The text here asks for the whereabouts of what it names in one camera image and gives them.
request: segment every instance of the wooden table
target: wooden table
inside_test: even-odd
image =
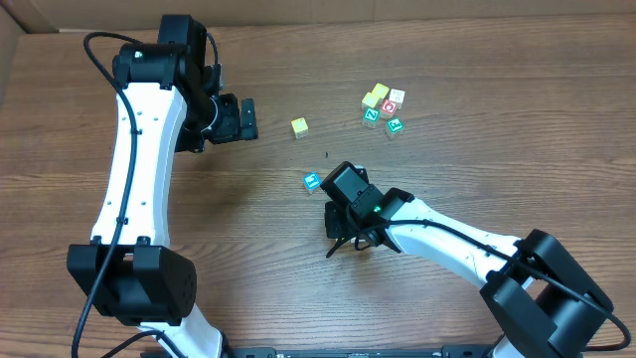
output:
[[[301,180],[343,160],[484,230],[552,233],[636,329],[636,16],[213,32],[227,91],[256,102],[260,139],[177,154],[169,222],[173,249],[197,266],[199,306],[234,346],[416,348],[501,333],[477,289],[433,262],[387,249],[325,259],[327,197]],[[0,115],[6,356],[67,357],[85,301],[67,248],[88,242],[100,209],[116,112],[82,37],[24,36]],[[106,64],[120,46],[93,44]],[[377,82],[406,90],[393,141],[360,123]],[[309,137],[295,140],[300,116]],[[93,312],[80,353],[134,332]],[[607,325],[594,342],[619,339]]]

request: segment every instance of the cardboard wall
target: cardboard wall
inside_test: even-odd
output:
[[[9,81],[18,38],[24,34],[20,26],[0,7],[0,107]]]
[[[113,31],[156,29],[167,13],[192,14],[206,26],[236,26],[636,12],[634,0],[0,1],[22,8],[19,16],[29,19],[21,21],[40,29]]]

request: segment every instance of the cube with letter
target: cube with letter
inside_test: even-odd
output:
[[[389,100],[397,104],[397,109],[401,109],[401,105],[404,103],[405,92],[399,89],[391,89],[389,93]]]
[[[365,110],[367,108],[375,108],[376,106],[378,106],[379,102],[380,98],[377,95],[371,92],[367,92],[367,95],[365,95],[362,100],[362,110]]]
[[[362,125],[365,125],[369,128],[375,128],[376,124],[378,124],[378,119],[380,118],[380,113],[372,108],[367,108],[365,115],[362,116]]]
[[[291,127],[294,130],[294,135],[296,139],[300,139],[302,137],[306,137],[309,134],[309,127],[307,126],[307,122],[305,118],[298,118],[291,121]]]
[[[393,118],[387,122],[386,127],[387,135],[390,139],[393,139],[402,134],[404,131],[404,124],[399,118]]]
[[[320,180],[320,176],[317,173],[309,173],[302,179],[302,182],[305,184],[305,188],[309,192],[309,194],[313,194],[316,189],[320,187],[322,181]]]
[[[398,105],[386,99],[380,107],[380,117],[391,119],[394,117],[394,114],[396,114],[396,110],[398,110]]]
[[[377,95],[380,100],[385,100],[385,98],[387,98],[387,94],[389,94],[389,88],[383,84],[377,84],[372,93]]]

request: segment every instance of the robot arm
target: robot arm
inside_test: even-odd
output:
[[[591,298],[606,312],[613,310],[600,287],[549,234],[534,230],[520,240],[472,228],[433,211],[403,190],[392,188],[383,194],[369,183],[364,168],[349,162],[332,171],[321,187],[332,199],[325,205],[329,238],[358,236],[371,247],[385,245],[397,253],[422,256],[479,287],[505,334],[492,350],[493,358],[578,357],[607,318],[552,285],[532,299],[526,293],[531,274],[514,262]]]
[[[90,245],[71,245],[68,270],[86,295],[104,266],[115,237],[124,197],[130,150],[136,135],[136,160],[123,221],[112,260],[97,283],[92,304],[104,316],[142,331],[158,330],[174,357],[216,358],[224,347],[195,304],[197,277],[186,258],[172,252],[167,204],[175,152],[201,153],[214,144],[257,138],[252,99],[239,111],[236,97],[219,94],[221,65],[204,66],[206,29],[190,16],[164,16],[158,44],[124,45],[113,60],[117,85],[136,120],[117,96],[117,136],[106,196]]]

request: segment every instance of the green block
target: green block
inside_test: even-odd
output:
[[[393,118],[387,122],[387,135],[389,138],[395,138],[402,134],[404,123],[399,118]]]
[[[378,119],[380,118],[380,113],[372,108],[367,108],[365,111],[365,115],[362,116],[362,125],[365,125],[369,128],[375,128],[376,124],[378,124]]]

